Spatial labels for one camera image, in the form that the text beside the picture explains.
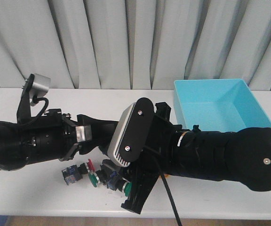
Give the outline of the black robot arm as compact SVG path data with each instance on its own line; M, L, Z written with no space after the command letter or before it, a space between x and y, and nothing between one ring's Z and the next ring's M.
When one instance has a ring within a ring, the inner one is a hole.
M23 128L0 125L0 170L18 170L55 159L68 161L76 153L88 154L96 147L106 153L117 124L82 114L73 121L61 109L49 109Z
M253 191L271 191L271 128L183 129L169 116L164 102L136 102L120 146L123 160L130 163L132 183L122 208L140 213L158 177L165 174L237 181Z

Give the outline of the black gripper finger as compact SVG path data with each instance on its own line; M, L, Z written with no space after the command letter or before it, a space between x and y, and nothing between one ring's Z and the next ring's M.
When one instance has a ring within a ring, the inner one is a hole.
M171 107L166 102L159 102L155 104L156 106L156 114L169 121L170 120L170 113L171 113Z
M157 179L158 172L149 172L137 165L131 165L131 191L121 208L141 214L143 206L150 195Z
M99 120L83 114L78 114L77 122L78 125L82 126L90 125L92 134L92 139L90 141L81 143L82 148L79 150L79 154L88 154L98 147L104 155L107 155L107 150L118 125L118 121Z

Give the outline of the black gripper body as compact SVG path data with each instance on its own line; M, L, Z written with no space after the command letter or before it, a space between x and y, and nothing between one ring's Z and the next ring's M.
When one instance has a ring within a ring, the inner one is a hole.
M149 172L158 172L157 165L163 173L178 176L177 144L180 135L185 132L181 125L174 125L156 114L154 106L154 117L146 142L142 148L139 158L130 165L137 165Z
M68 161L75 154L85 149L85 145L92 141L92 118L78 114L73 121L69 113L62 113L61 109L45 111L46 119L56 119L56 132L46 135L51 139L53 150L57 151L57 159Z

